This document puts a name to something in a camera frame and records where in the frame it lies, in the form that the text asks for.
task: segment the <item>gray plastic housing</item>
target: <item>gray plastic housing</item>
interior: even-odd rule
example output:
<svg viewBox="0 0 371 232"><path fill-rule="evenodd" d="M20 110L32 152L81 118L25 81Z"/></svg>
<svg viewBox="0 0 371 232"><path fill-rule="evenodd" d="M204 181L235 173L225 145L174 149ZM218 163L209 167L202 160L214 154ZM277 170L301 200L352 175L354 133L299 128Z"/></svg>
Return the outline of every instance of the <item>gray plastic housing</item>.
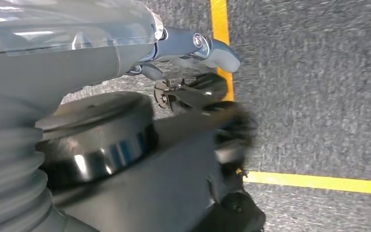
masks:
<svg viewBox="0 0 371 232"><path fill-rule="evenodd" d="M153 46L0 53L0 232L97 231L51 206L46 174L37 170L44 154L35 152L43 132L34 125L53 113L66 94L122 76Z"/></svg>

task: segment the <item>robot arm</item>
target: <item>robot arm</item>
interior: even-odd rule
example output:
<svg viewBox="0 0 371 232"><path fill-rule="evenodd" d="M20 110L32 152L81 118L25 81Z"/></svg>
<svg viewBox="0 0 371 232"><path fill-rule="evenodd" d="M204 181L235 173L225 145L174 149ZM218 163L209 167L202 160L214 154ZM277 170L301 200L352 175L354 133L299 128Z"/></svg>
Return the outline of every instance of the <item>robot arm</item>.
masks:
<svg viewBox="0 0 371 232"><path fill-rule="evenodd" d="M176 59L196 59L230 72L240 65L225 44L163 27L157 15L135 1L0 0L0 232L172 232L196 224L198 231L210 231L205 229L213 221L209 212L217 214L213 205L221 204L223 222L236 215L222 210L244 210L247 228L262 227L263 215L244 192L241 175L226 165L233 156L226 149L219 152L224 159L216 156L224 144L213 138L226 137L215 136L217 131L228 130L241 116L233 104L220 112L205 108L158 122L143 95L113 95L113 101L100 96L56 111L67 93L126 73L159 79L161 71L153 63ZM200 94L187 96L211 102ZM147 133L150 150L140 146L132 147L136 153L126 152L127 139L143 139L134 131ZM64 153L56 150L60 144L42 151L47 157L51 151L64 154L52 158L72 166L55 168L55 174L73 173L62 180L78 180L78 186L50 193L47 179L56 180L39 169L47 157L35 152L35 145L45 142L65 145ZM136 164L129 162L133 154L141 157Z"/></svg>

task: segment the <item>yellow tape line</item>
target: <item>yellow tape line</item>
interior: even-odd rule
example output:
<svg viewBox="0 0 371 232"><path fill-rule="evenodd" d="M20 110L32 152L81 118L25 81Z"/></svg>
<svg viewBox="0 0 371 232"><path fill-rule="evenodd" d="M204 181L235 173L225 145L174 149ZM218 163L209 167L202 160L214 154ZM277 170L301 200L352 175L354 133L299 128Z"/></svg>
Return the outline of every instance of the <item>yellow tape line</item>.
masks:
<svg viewBox="0 0 371 232"><path fill-rule="evenodd" d="M249 172L245 182L286 185L315 189L371 193L370 180L355 180L324 176Z"/></svg>
<svg viewBox="0 0 371 232"><path fill-rule="evenodd" d="M229 45L227 0L211 0L211 18L214 38ZM232 74L220 68L217 69L217 72L227 80L228 94L224 100L233 101L234 84L232 82Z"/></svg>

